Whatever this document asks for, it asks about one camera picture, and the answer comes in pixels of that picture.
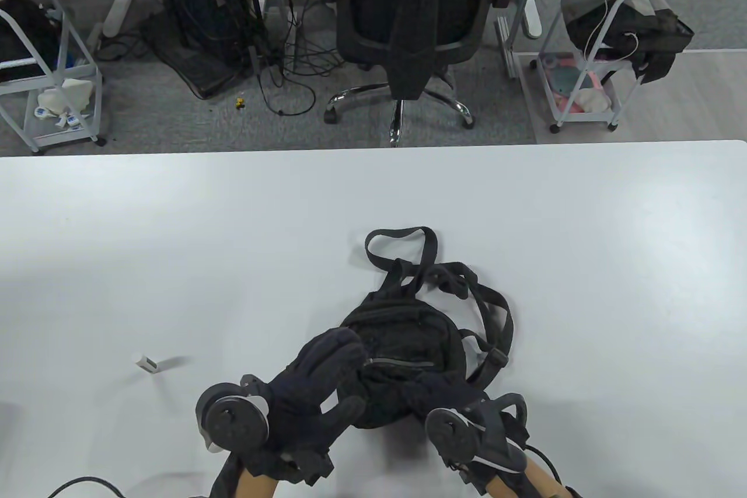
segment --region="chair caster wheel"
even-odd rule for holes
[[[337,116],[337,109],[333,107],[324,111],[324,122],[326,122],[326,124],[338,124],[339,121],[340,119]]]

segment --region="white cable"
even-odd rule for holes
[[[609,14],[609,5],[608,5],[608,2],[605,0],[605,15],[602,16],[602,20],[599,23],[597,23],[597,26],[594,28],[594,30],[592,31],[592,34],[590,34],[589,38],[587,39],[587,44],[584,47],[584,58],[589,58],[589,53],[588,53],[589,42],[592,40],[592,37],[594,36],[594,33],[597,32],[597,29],[599,29],[600,26],[605,22],[606,16],[608,14]],[[619,62],[619,61],[625,60],[625,58],[632,57],[632,55],[636,53],[636,51],[638,50],[638,47],[641,46],[641,41],[638,40],[638,35],[635,34],[635,33],[628,32],[628,33],[625,33],[625,36],[626,37],[632,36],[636,40],[636,47],[633,49],[633,52],[631,52],[628,55],[625,55],[625,57],[618,58],[618,60],[609,60],[609,61],[605,61],[605,63],[611,64],[611,63],[614,63],[614,62]]]
[[[589,42],[592,40],[592,37],[594,36],[594,33],[597,32],[597,29],[600,28],[600,26],[605,22],[606,16],[609,13],[609,5],[605,0],[605,15],[602,16],[602,20],[598,23],[598,25],[594,28],[592,31],[592,34],[589,35],[589,38],[587,39],[587,44],[584,47],[584,58],[589,58],[589,53],[587,52],[589,50]]]
[[[625,36],[626,37],[631,37],[632,36],[636,40],[636,47],[633,49],[633,52],[630,53],[630,54],[628,54],[628,55],[625,55],[625,57],[618,58],[618,60],[609,60],[606,63],[608,63],[608,64],[614,64],[615,62],[622,62],[623,60],[625,60],[625,58],[632,57],[632,55],[635,54],[636,51],[638,50],[638,47],[641,46],[641,41],[638,40],[638,35],[637,34],[628,32],[628,33],[625,33]]]

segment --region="office chair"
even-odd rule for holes
[[[449,106],[474,127],[474,116],[463,103],[427,89],[437,76],[451,90],[448,66],[469,60],[483,38],[488,9],[510,0],[334,0],[337,2],[337,48],[342,58],[370,69],[381,65],[387,81],[342,90],[326,105],[324,121],[339,121],[339,104],[355,95],[389,89],[395,101],[390,122],[390,146],[402,131],[404,102],[423,93]]]

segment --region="backpack zipper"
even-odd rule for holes
[[[408,362],[406,360],[397,360],[395,358],[369,358],[364,365],[369,364],[389,364],[400,365],[407,368],[427,368],[433,367],[433,362]]]

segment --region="black backpack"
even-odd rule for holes
[[[377,236],[402,239],[417,231],[425,235],[421,262],[385,259],[368,246]],[[486,355],[467,378],[474,388],[488,387],[508,362],[513,338],[513,320],[506,298],[477,282],[477,275],[462,263],[437,264],[438,240],[430,228],[376,229],[366,237],[366,255],[371,263],[386,271],[381,288],[371,292],[342,322],[358,333],[368,350],[364,367],[338,388],[339,399],[357,395],[366,401],[366,410],[355,423],[357,428],[378,428],[410,413],[400,386],[422,371],[458,372],[466,378],[467,365],[462,339],[475,337]],[[403,282],[412,278],[409,284]],[[416,295],[424,284],[466,300],[472,295],[485,326],[482,338],[469,329],[459,329],[445,314]],[[497,310],[505,309],[501,327]]]

